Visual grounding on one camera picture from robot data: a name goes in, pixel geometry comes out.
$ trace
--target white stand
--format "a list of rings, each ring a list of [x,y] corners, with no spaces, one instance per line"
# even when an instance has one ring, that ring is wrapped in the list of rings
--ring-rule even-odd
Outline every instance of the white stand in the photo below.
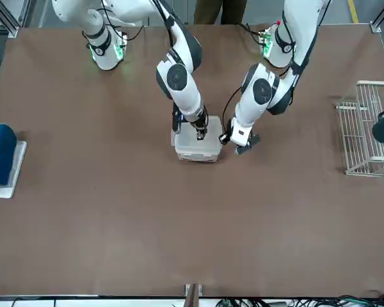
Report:
[[[198,162],[216,162],[222,150],[219,136],[222,124],[219,117],[210,116],[205,139],[196,139],[196,129],[189,123],[183,123],[179,134],[173,135],[173,146],[180,160]]]
[[[13,166],[8,178],[8,185],[0,185],[0,198],[11,198],[19,177],[21,164],[26,153],[27,142],[18,141],[13,156]]]

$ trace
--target metal frame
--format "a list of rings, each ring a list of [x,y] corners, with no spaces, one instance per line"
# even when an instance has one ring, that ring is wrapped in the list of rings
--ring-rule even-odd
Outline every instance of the metal frame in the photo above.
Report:
[[[346,174],[355,176],[384,176],[384,144],[371,136],[377,115],[383,110],[380,95],[384,82],[358,81],[355,99],[344,97],[336,108],[346,156]]]
[[[21,27],[20,22],[13,16],[7,7],[0,0],[0,23],[8,31],[8,37],[15,38]]]
[[[380,14],[378,14],[378,16],[373,21],[370,22],[371,31],[373,33],[380,33],[381,32],[380,25],[383,21],[384,21],[384,7],[380,11]]]

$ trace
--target yellow floor stripe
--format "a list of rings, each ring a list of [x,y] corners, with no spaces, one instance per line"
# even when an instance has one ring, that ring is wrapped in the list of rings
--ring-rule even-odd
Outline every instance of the yellow floor stripe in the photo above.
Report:
[[[347,2],[348,2],[348,7],[350,9],[351,19],[353,19],[353,22],[355,24],[358,24],[358,16],[357,16],[357,12],[356,12],[356,6],[354,5],[354,1],[353,0],[347,0]]]

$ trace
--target robot elbow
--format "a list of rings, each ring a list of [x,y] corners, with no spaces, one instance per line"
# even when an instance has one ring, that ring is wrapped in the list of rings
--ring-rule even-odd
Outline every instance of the robot elbow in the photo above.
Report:
[[[273,107],[268,108],[268,111],[272,115],[279,115],[286,111],[287,107],[292,103],[293,88],[290,88],[289,91],[279,100],[277,104]]]

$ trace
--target green led light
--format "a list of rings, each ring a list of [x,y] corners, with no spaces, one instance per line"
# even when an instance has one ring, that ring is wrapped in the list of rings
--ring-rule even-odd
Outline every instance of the green led light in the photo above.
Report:
[[[91,49],[91,48],[90,48],[90,51],[91,51],[92,59],[95,61],[94,52],[92,51],[92,49]]]
[[[121,46],[115,46],[115,53],[119,60],[121,60],[124,57],[124,52],[122,51]]]

